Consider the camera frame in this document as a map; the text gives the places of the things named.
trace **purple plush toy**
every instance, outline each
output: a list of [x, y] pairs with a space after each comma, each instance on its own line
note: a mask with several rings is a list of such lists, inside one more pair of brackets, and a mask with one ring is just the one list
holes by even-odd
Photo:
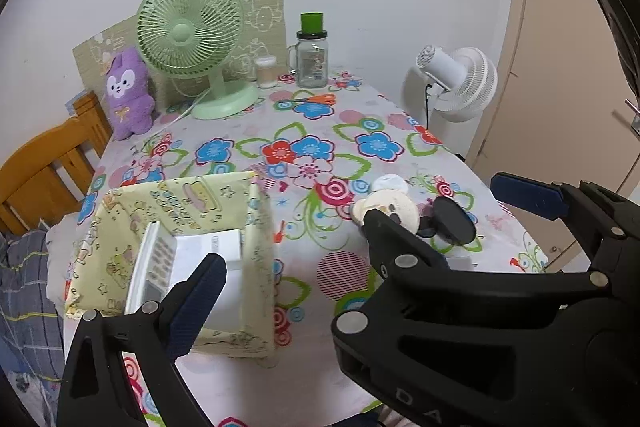
[[151, 112], [156, 102], [146, 92], [148, 70], [138, 51], [127, 48], [117, 54], [106, 77], [114, 139], [146, 133], [151, 129]]

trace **green fan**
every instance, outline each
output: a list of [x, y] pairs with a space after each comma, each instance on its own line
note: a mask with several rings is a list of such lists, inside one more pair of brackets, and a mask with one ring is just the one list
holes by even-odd
[[200, 120], [225, 118], [258, 99], [254, 84], [222, 77], [222, 63], [238, 44], [243, 23], [240, 0], [143, 0], [138, 49], [149, 66], [172, 78], [208, 74], [211, 87], [192, 114]]

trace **fan base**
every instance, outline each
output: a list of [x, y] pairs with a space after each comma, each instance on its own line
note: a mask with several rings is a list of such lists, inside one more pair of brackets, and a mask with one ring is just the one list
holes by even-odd
[[215, 98], [209, 93], [191, 111], [197, 120], [217, 120], [245, 110], [258, 100], [258, 88], [244, 80], [225, 82], [226, 94]]

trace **electric fan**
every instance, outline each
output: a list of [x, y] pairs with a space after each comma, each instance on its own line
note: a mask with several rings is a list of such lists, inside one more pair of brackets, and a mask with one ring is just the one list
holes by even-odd
[[240, 0], [143, 0], [138, 49], [151, 67], [174, 79], [208, 74], [209, 92], [192, 114], [200, 120], [225, 118], [258, 99], [253, 84], [222, 77], [222, 62], [238, 44], [243, 22]]
[[415, 61], [418, 69], [431, 77], [427, 90], [436, 110], [450, 122], [480, 116], [495, 94], [498, 74], [489, 58], [477, 48], [460, 48], [451, 55], [435, 46], [425, 46]]

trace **black oval object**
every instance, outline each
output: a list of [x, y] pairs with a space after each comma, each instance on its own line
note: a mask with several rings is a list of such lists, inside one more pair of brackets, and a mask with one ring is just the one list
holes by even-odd
[[453, 245], [468, 245], [476, 238], [476, 226], [454, 200], [439, 196], [433, 201], [432, 220], [438, 235]]

